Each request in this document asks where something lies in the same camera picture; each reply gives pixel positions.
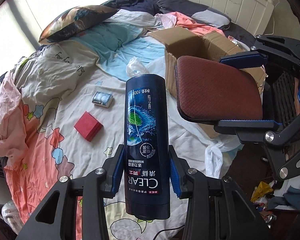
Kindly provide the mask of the red embossed gift box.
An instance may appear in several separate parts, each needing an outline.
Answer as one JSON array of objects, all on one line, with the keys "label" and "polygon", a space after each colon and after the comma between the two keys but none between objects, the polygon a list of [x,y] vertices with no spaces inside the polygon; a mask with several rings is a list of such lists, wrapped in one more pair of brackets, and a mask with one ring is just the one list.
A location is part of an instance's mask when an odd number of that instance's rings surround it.
[{"label": "red embossed gift box", "polygon": [[76,131],[89,142],[93,140],[102,127],[103,125],[87,111],[83,113],[74,125]]}]

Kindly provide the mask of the maroon zip case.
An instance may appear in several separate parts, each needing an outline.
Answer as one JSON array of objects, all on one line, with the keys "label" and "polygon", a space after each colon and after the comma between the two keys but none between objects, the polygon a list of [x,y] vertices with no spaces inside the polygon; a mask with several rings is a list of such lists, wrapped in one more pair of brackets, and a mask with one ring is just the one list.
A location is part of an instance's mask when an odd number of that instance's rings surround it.
[{"label": "maroon zip case", "polygon": [[261,97],[254,78],[226,64],[182,56],[175,66],[177,107],[190,122],[261,120]]}]

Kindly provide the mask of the dark blue shampoo bottle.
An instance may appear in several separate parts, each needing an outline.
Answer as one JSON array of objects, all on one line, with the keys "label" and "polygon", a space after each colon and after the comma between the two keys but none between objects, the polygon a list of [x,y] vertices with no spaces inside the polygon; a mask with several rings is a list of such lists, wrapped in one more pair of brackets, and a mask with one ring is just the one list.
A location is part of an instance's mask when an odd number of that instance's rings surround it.
[{"label": "dark blue shampoo bottle", "polygon": [[163,77],[143,74],[126,82],[125,199],[141,220],[170,217],[170,161],[166,87]]}]

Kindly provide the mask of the starry night small box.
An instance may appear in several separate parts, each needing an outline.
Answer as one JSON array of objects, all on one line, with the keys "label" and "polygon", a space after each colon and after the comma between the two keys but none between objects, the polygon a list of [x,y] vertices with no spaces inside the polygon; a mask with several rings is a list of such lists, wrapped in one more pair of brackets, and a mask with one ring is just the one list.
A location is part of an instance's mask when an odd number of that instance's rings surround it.
[{"label": "starry night small box", "polygon": [[92,103],[101,107],[109,108],[113,100],[113,95],[104,92],[96,92]]}]

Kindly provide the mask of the white plastic bag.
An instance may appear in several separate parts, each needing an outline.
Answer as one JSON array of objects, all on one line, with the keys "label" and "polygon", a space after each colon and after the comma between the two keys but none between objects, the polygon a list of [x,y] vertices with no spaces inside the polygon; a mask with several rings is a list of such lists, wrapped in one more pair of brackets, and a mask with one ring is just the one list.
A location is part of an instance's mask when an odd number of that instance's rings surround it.
[{"label": "white plastic bag", "polygon": [[195,123],[184,120],[177,111],[177,102],[167,94],[168,133],[177,155],[205,175],[221,178],[226,175],[243,145],[235,135],[218,135],[211,139]]}]

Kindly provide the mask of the dark navy blanket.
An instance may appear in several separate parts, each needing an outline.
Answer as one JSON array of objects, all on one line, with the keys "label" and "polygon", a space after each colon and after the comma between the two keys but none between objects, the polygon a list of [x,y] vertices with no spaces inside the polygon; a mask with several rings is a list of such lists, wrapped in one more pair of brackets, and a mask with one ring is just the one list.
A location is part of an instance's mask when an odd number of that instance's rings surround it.
[{"label": "dark navy blanket", "polygon": [[114,9],[143,11],[153,16],[157,13],[179,12],[197,23],[220,29],[226,36],[232,36],[248,47],[255,42],[254,36],[232,22],[228,15],[207,5],[189,0],[108,0],[103,5]]}]

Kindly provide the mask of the brown cardboard box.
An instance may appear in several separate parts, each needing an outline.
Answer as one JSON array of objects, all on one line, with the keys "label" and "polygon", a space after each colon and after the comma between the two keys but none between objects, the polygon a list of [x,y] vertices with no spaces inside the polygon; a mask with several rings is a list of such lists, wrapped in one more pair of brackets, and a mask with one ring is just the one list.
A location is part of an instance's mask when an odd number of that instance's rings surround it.
[{"label": "brown cardboard box", "polygon": [[149,36],[165,46],[166,88],[173,98],[177,97],[174,69],[179,57],[196,56],[219,61],[223,56],[234,55],[243,51],[216,31],[200,37],[185,28],[174,27],[151,32]]}]

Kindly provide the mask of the cartoon star print duvet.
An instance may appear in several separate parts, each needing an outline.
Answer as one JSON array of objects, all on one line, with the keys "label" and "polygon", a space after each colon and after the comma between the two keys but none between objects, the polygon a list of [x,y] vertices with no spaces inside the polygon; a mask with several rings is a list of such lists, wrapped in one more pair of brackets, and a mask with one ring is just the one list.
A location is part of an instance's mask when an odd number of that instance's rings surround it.
[{"label": "cartoon star print duvet", "polygon": [[[104,22],[23,57],[0,81],[0,157],[23,223],[62,176],[87,175],[123,143],[126,67],[136,57],[165,75],[165,47],[142,27]],[[92,103],[113,95],[109,108]],[[74,128],[89,112],[102,125],[91,142]]]}]

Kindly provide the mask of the clear plastic bag bundle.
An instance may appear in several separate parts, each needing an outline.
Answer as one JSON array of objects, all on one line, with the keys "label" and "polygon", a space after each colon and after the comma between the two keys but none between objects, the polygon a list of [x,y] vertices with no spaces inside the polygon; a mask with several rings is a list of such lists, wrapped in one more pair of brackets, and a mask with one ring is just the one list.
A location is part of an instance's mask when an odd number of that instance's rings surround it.
[{"label": "clear plastic bag bundle", "polygon": [[18,235],[24,224],[19,216],[19,211],[12,200],[2,207],[1,215],[5,223]]}]

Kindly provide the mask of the dark patterned pillow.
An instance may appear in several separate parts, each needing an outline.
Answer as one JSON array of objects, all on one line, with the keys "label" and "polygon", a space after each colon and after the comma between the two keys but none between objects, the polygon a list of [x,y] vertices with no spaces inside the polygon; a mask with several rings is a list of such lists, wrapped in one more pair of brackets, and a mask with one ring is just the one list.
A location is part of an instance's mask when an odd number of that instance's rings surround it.
[{"label": "dark patterned pillow", "polygon": [[39,43],[48,45],[69,39],[114,16],[117,9],[104,5],[87,5],[71,8],[57,16],[42,31]]}]

